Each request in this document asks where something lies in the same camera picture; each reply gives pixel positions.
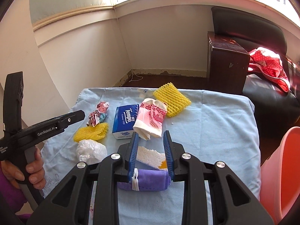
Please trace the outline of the person's left hand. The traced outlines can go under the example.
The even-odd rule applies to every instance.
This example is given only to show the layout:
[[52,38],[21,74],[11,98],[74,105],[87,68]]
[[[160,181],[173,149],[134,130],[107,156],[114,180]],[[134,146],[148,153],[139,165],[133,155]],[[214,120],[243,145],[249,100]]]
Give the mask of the person's left hand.
[[[45,187],[46,180],[45,170],[43,168],[43,159],[41,151],[36,147],[34,153],[35,160],[26,166],[26,171],[30,174],[29,181],[35,189],[42,190]],[[10,161],[5,160],[1,162],[1,169],[6,179],[17,189],[20,189],[17,181],[24,181],[24,174],[18,167],[12,164]]]

